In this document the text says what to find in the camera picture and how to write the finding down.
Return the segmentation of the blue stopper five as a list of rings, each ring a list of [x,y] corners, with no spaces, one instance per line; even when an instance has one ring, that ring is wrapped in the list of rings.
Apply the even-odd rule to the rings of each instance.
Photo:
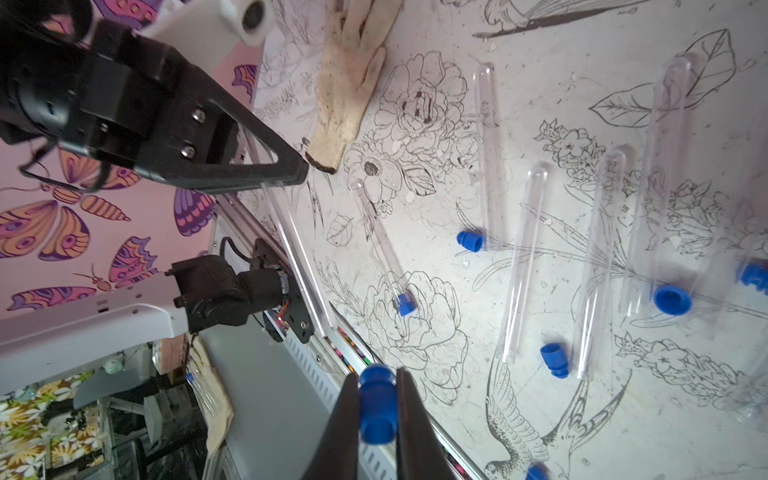
[[[481,251],[485,244],[485,238],[482,234],[469,230],[459,232],[456,241],[462,248],[472,253]]]

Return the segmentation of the test tube blue stopper three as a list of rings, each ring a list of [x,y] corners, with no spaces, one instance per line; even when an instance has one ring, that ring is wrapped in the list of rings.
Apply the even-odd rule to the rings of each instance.
[[[613,223],[624,205],[625,164],[626,155],[619,148],[607,151],[597,164],[570,358],[571,373],[582,381],[607,370],[605,349],[611,324],[611,273],[617,238]]]

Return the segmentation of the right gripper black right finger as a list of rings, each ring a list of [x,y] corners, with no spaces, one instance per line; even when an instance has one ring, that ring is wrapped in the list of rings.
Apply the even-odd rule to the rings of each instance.
[[[413,376],[396,371],[398,479],[454,479]]]

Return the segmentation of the clear test tube one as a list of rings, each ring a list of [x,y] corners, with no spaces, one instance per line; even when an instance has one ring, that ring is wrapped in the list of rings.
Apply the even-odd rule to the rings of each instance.
[[[667,224],[670,183],[681,155],[685,96],[691,82],[691,61],[680,56],[667,63],[653,87],[619,303],[628,319],[646,313],[656,288],[661,234]]]
[[[745,166],[733,203],[723,213],[707,262],[694,288],[698,300],[710,309],[702,315],[702,329],[713,338],[717,323],[767,228],[767,138],[756,147]]]

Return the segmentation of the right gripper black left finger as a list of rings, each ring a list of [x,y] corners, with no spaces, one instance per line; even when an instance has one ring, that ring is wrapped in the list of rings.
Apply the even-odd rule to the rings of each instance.
[[[345,377],[318,447],[302,479],[352,480],[358,474],[358,376]]]

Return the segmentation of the test tube blue stopper two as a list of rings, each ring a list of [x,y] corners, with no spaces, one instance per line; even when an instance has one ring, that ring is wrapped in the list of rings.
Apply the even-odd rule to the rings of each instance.
[[[503,335],[500,337],[500,360],[503,363],[513,363],[520,346],[548,178],[546,164],[537,164],[528,172],[521,197],[511,264],[509,304],[505,310]]]

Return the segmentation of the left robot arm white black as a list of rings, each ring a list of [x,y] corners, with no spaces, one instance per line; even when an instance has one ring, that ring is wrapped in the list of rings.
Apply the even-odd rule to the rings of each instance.
[[[100,163],[208,194],[298,185],[307,163],[212,77],[238,43],[260,44],[266,1],[195,1],[141,31],[95,20],[87,1],[1,5],[1,137],[41,138]],[[112,354],[267,308],[261,276],[215,255],[114,293],[30,312],[1,325],[9,392]]]

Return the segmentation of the blue stopper four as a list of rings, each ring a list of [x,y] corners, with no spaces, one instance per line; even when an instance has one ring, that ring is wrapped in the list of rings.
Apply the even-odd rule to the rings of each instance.
[[[564,348],[558,343],[550,343],[540,348],[544,364],[552,376],[565,379],[569,375],[569,362]]]

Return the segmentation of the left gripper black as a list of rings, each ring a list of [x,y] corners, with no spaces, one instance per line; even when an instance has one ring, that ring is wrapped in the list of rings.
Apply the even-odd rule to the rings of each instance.
[[[45,139],[208,194],[298,185],[308,164],[235,100],[198,99],[203,71],[175,48],[98,23],[92,47],[1,25],[1,139]]]

